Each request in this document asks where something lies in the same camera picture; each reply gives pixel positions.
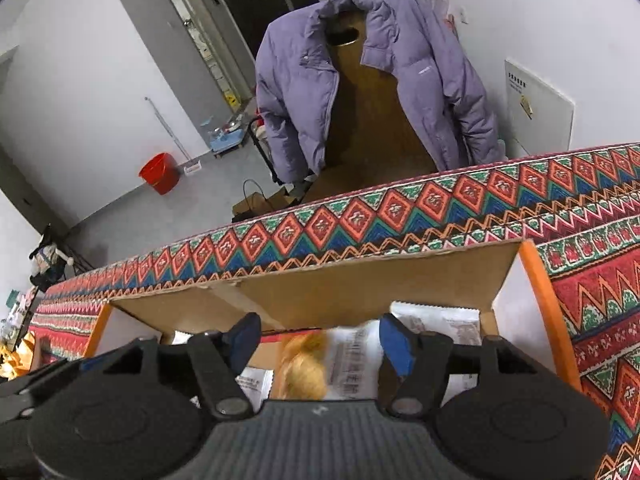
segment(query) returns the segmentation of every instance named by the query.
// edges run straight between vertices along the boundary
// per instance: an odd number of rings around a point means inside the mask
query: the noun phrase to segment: red patterned blanket
[[[610,418],[602,480],[640,478],[640,145],[439,173],[219,228],[52,287],[31,324],[78,358],[104,303],[186,283],[529,237],[584,392]]]

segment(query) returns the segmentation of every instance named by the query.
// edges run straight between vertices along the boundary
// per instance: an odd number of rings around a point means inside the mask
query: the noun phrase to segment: gray floor
[[[200,160],[202,170],[182,176],[166,195],[141,186],[94,213],[74,228],[69,243],[101,267],[229,224],[231,206],[242,200],[248,178],[267,196],[278,189],[251,142],[221,158],[207,154]],[[257,189],[247,183],[246,190]]]

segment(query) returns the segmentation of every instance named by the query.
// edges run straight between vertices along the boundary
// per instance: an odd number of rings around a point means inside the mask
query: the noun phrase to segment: open cardboard box
[[[500,334],[580,389],[558,300],[530,240],[370,256],[111,303],[171,340],[175,330],[226,331],[247,312],[260,315],[263,331],[356,326],[393,300],[476,308],[483,335]],[[278,343],[263,342],[250,365],[275,369],[277,360]]]
[[[286,209],[295,200],[295,197],[289,195],[287,189],[283,186],[268,198],[258,192],[251,193],[251,195],[235,204],[231,208],[231,212],[234,217],[251,213],[250,218]]]

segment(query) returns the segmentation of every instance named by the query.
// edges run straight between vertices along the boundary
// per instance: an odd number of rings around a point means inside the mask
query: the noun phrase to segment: box flap
[[[519,245],[516,240],[354,258],[116,298],[112,303],[163,333],[228,330],[252,310],[261,314],[263,330],[356,326],[388,312],[394,300],[477,308],[483,323],[495,326],[492,301]]]
[[[500,335],[555,373],[538,300],[519,255],[495,297],[493,309]]]

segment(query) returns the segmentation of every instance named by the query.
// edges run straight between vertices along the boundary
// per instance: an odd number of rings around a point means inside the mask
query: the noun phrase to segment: mop
[[[156,108],[156,105],[151,100],[151,98],[145,97],[145,101],[149,102],[151,107],[154,109],[154,114],[158,118],[158,121],[160,121],[160,123],[162,124],[166,132],[169,134],[169,137],[173,139],[173,141],[175,142],[175,145],[178,146],[178,149],[182,152],[182,154],[187,159],[187,162],[185,163],[185,166],[184,166],[184,174],[186,176],[190,176],[191,174],[196,173],[196,171],[200,171],[202,169],[202,163],[200,161],[188,166],[188,164],[191,161],[191,155],[189,155],[187,150],[185,150],[184,146],[180,142],[180,139],[178,139],[178,137],[175,136],[174,131],[171,129],[171,126],[169,126],[169,124],[167,124],[167,122],[164,120],[164,117],[162,117],[162,115],[158,111],[158,108]]]

